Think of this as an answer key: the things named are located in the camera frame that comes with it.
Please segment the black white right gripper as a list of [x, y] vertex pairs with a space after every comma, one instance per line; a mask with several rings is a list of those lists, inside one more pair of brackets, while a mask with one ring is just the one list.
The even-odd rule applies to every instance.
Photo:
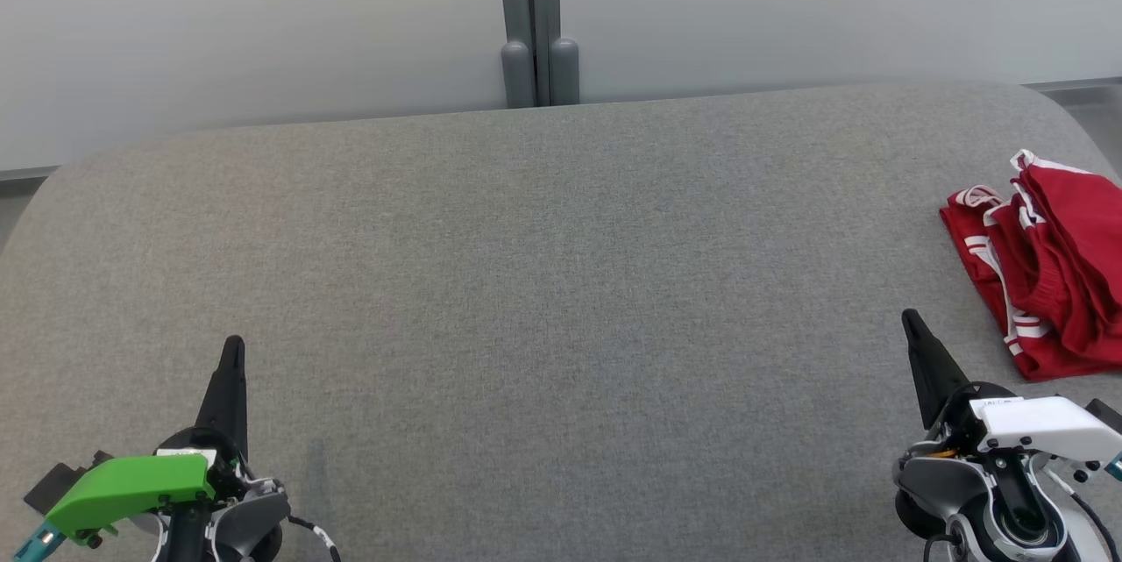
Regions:
[[1111, 462], [1119, 431], [1063, 395], [1026, 398], [994, 383], [969, 383], [916, 308], [901, 314], [925, 430], [962, 457], [1038, 452], [1073, 462]]

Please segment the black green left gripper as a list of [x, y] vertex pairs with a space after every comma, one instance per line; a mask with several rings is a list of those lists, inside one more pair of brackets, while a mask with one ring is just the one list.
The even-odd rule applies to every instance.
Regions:
[[45, 513], [67, 537], [181, 503], [224, 501], [239, 492], [236, 473], [248, 458], [245, 341], [226, 338], [195, 420], [151, 454], [108, 458], [79, 475]]

